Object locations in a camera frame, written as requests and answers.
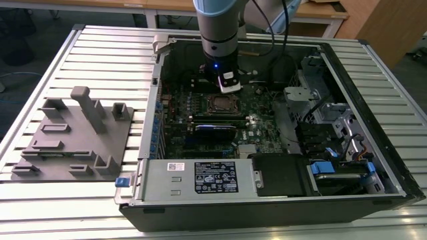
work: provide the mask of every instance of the power supply label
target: power supply label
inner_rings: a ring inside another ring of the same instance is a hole
[[[193,180],[197,194],[238,192],[236,164],[233,161],[194,162]]]

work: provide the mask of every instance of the blue latch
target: blue latch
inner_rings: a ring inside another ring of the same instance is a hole
[[[327,147],[325,150],[331,153],[333,158],[339,156],[337,153],[332,150],[332,148]]]
[[[333,174],[335,169],[329,161],[316,161],[309,165],[312,174]]]
[[[130,186],[130,178],[129,177],[117,177],[114,179],[114,187],[116,188],[128,188]]]
[[[367,163],[367,170],[368,170],[368,172],[369,172],[371,174],[375,173],[376,169],[375,169],[375,165],[373,165],[372,162],[368,162],[368,163]]]

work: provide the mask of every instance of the white sticker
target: white sticker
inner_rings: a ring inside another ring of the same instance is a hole
[[[142,7],[142,5],[140,5],[140,4],[122,4],[125,7],[134,7],[134,8],[141,8]]]
[[[168,162],[166,170],[168,171],[184,171],[185,163],[182,162]]]

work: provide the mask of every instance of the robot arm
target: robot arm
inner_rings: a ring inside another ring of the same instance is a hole
[[[281,0],[256,1],[270,22],[274,34],[285,30]],[[286,4],[289,18],[301,0]],[[205,73],[213,76],[222,94],[238,91],[237,31],[238,14],[244,21],[270,32],[250,0],[193,0],[205,56]]]

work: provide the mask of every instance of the aluminum extrusion table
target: aluminum extrusion table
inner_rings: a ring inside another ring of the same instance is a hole
[[[88,86],[102,106],[133,107],[121,172],[136,170],[146,96],[153,70],[152,41],[158,33],[196,31],[85,26],[70,31],[44,77],[0,144],[0,239],[424,239],[427,200],[377,212],[352,223],[216,231],[138,232],[118,212],[113,182],[10,183],[10,170],[32,140],[44,113],[44,98],[65,98],[73,86]],[[266,35],[248,34],[252,39]],[[427,194],[427,116],[368,45],[356,40],[290,37],[327,42],[348,71],[401,159]],[[129,198],[124,188],[121,198]]]

